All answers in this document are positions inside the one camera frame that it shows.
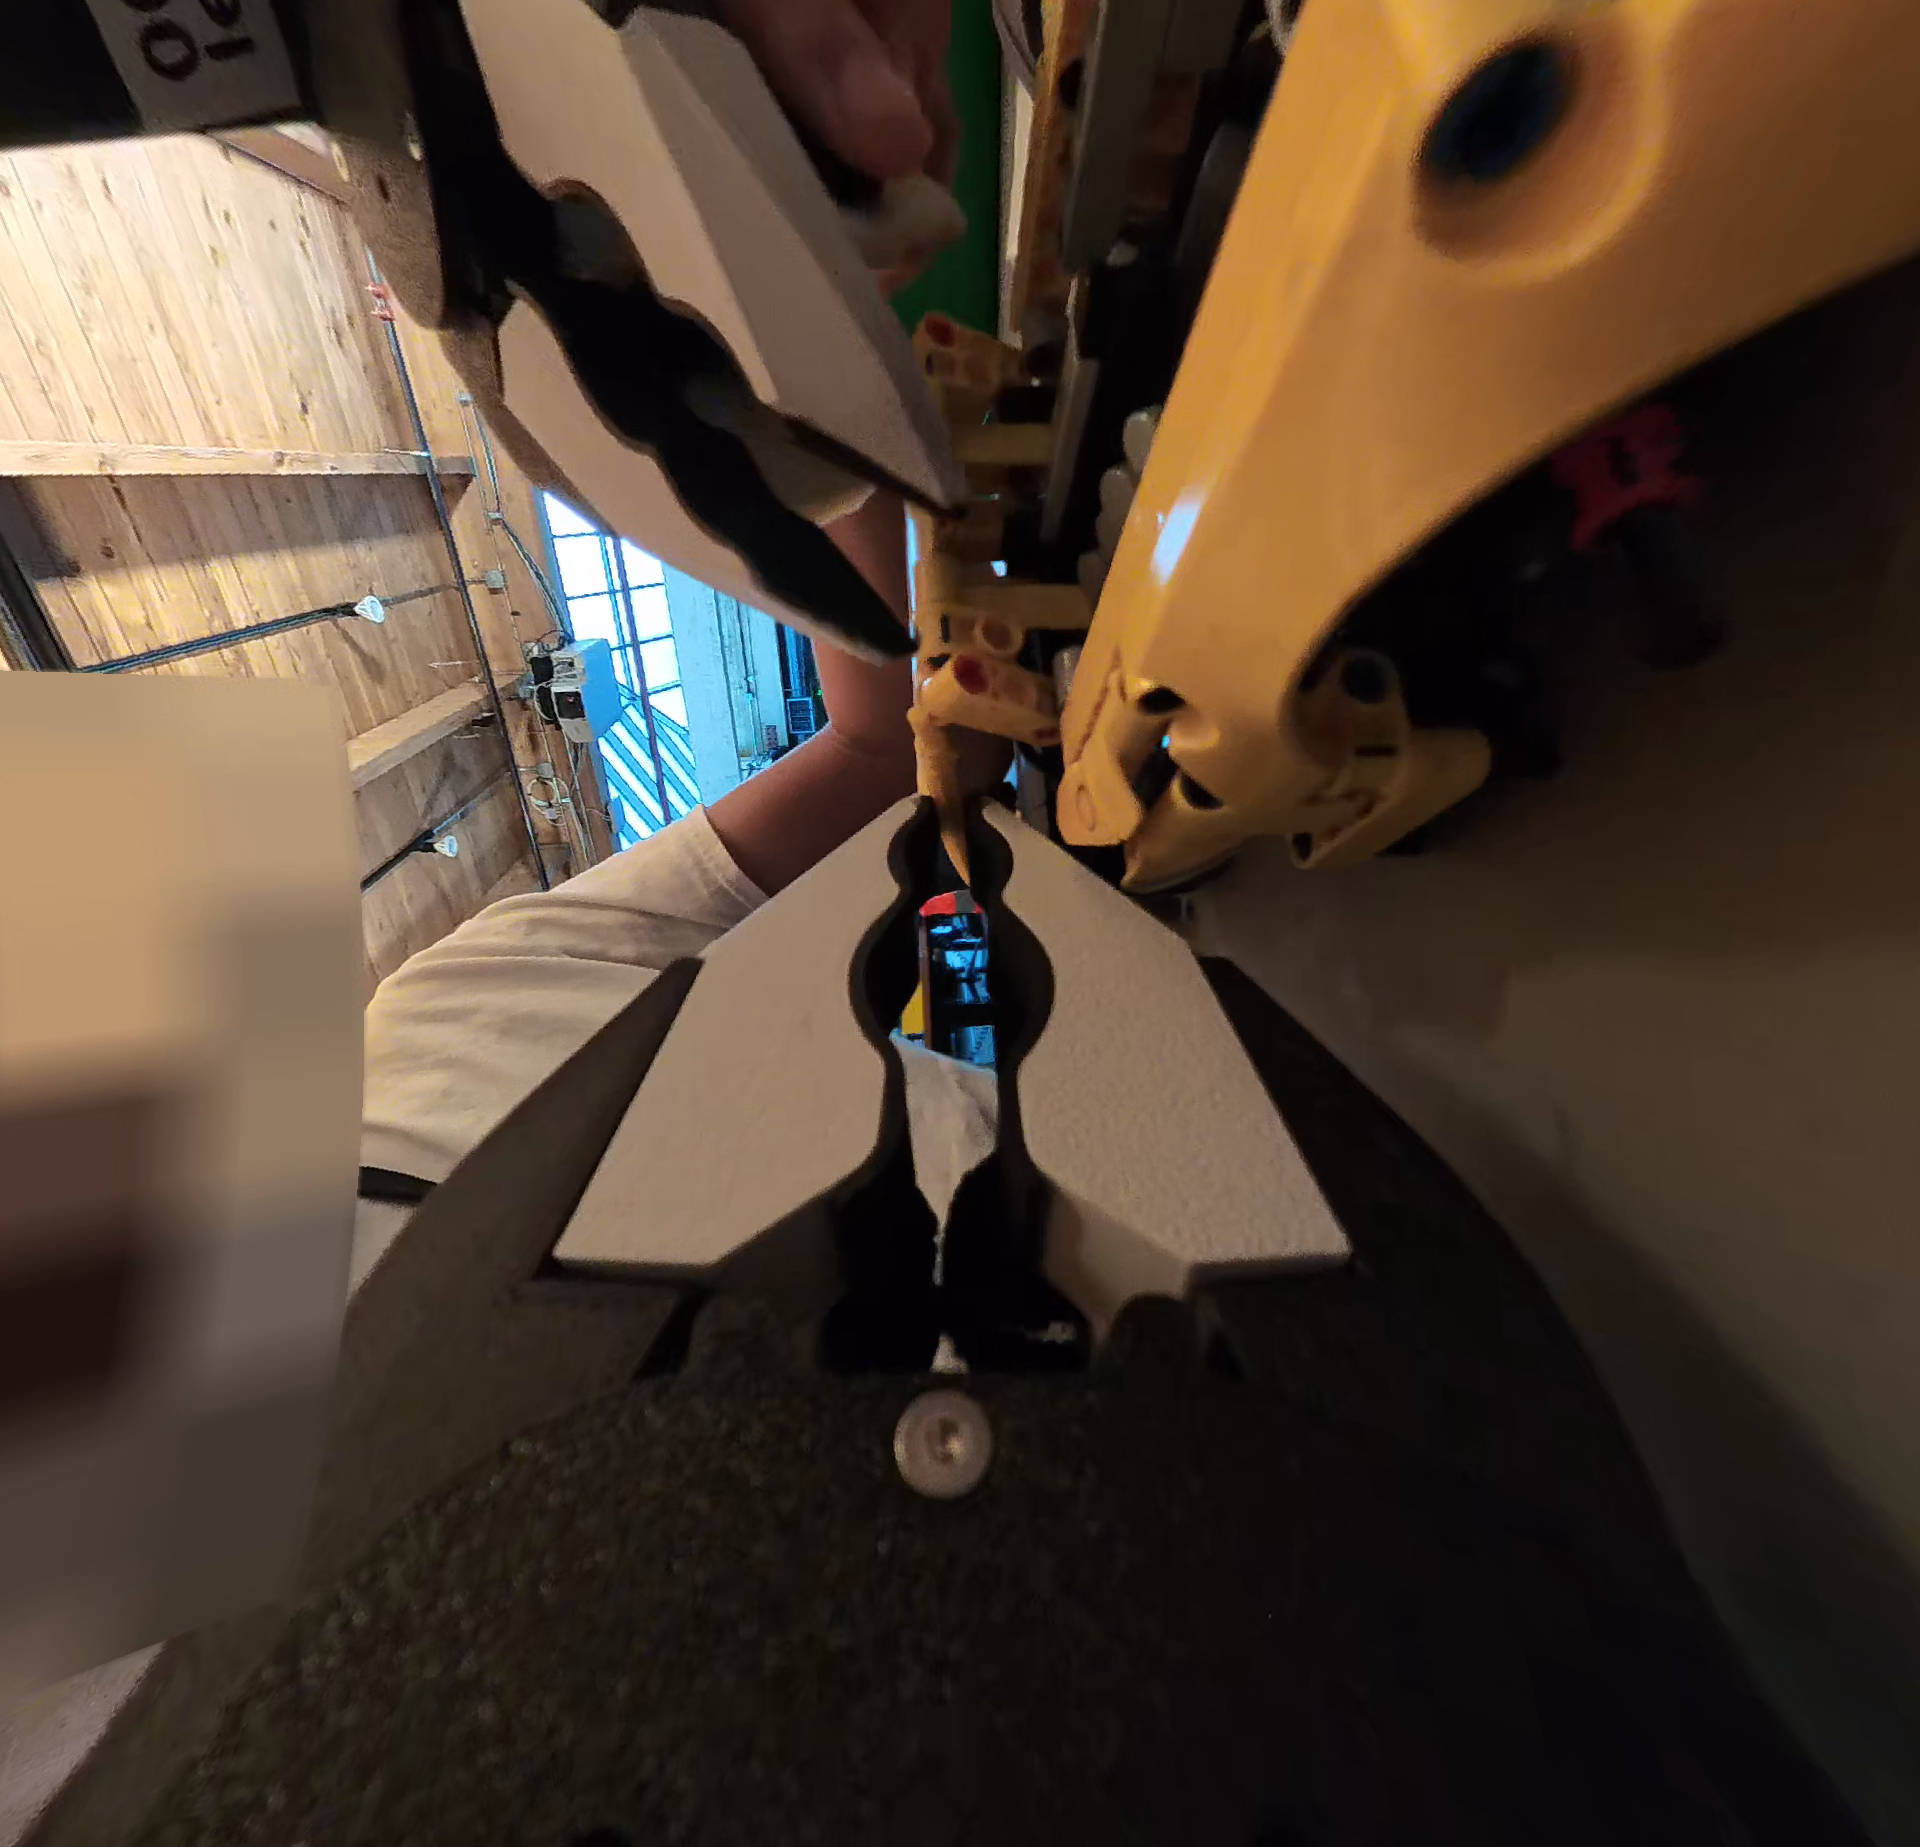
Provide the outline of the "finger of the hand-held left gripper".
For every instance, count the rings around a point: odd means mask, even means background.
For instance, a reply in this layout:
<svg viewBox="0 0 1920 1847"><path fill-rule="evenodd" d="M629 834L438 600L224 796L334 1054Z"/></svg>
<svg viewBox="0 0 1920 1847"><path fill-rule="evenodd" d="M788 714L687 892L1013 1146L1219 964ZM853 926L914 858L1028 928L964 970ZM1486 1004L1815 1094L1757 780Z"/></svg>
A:
<svg viewBox="0 0 1920 1847"><path fill-rule="evenodd" d="M919 370L868 286L517 286L501 408L564 488L702 584L868 660L903 660L903 600L827 526L919 498Z"/></svg>
<svg viewBox="0 0 1920 1847"><path fill-rule="evenodd" d="M520 176L600 202L653 298L718 340L761 410L952 508L943 414L747 52L662 6L611 26L587 0L456 2Z"/></svg>

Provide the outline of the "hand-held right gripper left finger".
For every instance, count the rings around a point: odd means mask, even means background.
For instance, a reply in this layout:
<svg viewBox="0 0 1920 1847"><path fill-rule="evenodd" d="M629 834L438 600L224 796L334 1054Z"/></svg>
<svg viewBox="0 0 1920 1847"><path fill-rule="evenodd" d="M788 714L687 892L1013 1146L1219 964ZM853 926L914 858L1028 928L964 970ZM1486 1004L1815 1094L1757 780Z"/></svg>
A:
<svg viewBox="0 0 1920 1847"><path fill-rule="evenodd" d="M891 1042L942 846L909 796L696 962L549 1258L826 1318L925 1322L937 1228Z"/></svg>

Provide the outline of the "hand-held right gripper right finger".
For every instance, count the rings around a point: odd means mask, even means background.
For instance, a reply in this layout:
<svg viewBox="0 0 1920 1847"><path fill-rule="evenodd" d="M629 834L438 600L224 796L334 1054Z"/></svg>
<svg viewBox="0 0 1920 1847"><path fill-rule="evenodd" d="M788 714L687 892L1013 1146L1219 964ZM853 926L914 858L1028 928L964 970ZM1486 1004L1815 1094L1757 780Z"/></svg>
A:
<svg viewBox="0 0 1920 1847"><path fill-rule="evenodd" d="M1351 1242L1197 956L997 804L967 812L997 1016L991 1154L947 1212L958 1334L1106 1334Z"/></svg>

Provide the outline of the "person's left hand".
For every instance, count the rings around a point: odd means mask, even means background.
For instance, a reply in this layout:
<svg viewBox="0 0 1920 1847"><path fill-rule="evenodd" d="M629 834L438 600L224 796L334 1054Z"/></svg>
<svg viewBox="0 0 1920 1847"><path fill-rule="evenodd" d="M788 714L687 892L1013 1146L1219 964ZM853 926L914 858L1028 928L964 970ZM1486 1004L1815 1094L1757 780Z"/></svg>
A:
<svg viewBox="0 0 1920 1847"><path fill-rule="evenodd" d="M779 104L879 182L952 180L952 0L706 0Z"/></svg>

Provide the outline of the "green box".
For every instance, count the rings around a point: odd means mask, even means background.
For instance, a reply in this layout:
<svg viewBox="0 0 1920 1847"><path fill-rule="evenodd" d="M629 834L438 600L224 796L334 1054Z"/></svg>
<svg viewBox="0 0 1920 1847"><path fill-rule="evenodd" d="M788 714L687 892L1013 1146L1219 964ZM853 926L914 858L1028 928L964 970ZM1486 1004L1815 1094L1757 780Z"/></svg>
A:
<svg viewBox="0 0 1920 1847"><path fill-rule="evenodd" d="M999 286L1002 48L993 0L952 0L947 88L958 124L952 194L965 218L919 276L890 300L911 334L925 314L996 334Z"/></svg>

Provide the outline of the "yellow toy brick model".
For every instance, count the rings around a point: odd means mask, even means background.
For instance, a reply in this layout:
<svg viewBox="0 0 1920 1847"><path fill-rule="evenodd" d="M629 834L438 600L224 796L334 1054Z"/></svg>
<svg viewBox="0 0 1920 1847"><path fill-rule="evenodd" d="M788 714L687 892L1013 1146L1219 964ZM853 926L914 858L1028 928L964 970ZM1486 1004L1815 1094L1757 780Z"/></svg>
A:
<svg viewBox="0 0 1920 1847"><path fill-rule="evenodd" d="M925 540L909 714L969 874L975 730L1054 748L1127 890L1260 836L1303 870L1479 790L1359 608L1551 460L1574 548L1682 492L1646 406L1916 254L1917 0L1266 0L1287 34L1094 604Z"/></svg>

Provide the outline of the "person's left forearm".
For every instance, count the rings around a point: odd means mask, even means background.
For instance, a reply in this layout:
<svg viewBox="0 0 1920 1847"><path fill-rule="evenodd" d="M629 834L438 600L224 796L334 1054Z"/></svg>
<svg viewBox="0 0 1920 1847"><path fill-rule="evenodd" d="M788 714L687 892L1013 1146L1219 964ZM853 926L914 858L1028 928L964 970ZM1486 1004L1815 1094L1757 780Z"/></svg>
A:
<svg viewBox="0 0 1920 1847"><path fill-rule="evenodd" d="M907 612L905 516L876 492L857 512L821 528L893 618ZM829 640L811 644L826 726L768 770L707 806L707 824L738 872L776 896L878 816L918 792L907 724L907 660L868 660ZM972 792L1005 782L1013 748L978 732L956 738Z"/></svg>

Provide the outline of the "grey electrical box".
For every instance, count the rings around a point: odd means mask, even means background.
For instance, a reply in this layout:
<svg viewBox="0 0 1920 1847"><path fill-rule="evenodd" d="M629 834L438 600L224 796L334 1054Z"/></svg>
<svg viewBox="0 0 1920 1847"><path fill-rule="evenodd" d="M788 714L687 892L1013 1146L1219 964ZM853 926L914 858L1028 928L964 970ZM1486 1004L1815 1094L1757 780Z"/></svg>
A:
<svg viewBox="0 0 1920 1847"><path fill-rule="evenodd" d="M539 718L568 744L585 748L618 726L625 702L608 640L549 648L526 644L521 658Z"/></svg>

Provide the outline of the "window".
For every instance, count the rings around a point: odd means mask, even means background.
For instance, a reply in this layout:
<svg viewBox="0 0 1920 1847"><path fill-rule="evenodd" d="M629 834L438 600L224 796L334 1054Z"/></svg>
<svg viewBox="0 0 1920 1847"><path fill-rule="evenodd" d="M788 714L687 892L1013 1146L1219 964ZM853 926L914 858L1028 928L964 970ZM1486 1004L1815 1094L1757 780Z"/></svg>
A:
<svg viewBox="0 0 1920 1847"><path fill-rule="evenodd" d="M554 494L539 496L546 586L564 622L541 642L611 644L625 710L585 748L598 816L629 850L716 804L826 724L801 634L662 564Z"/></svg>

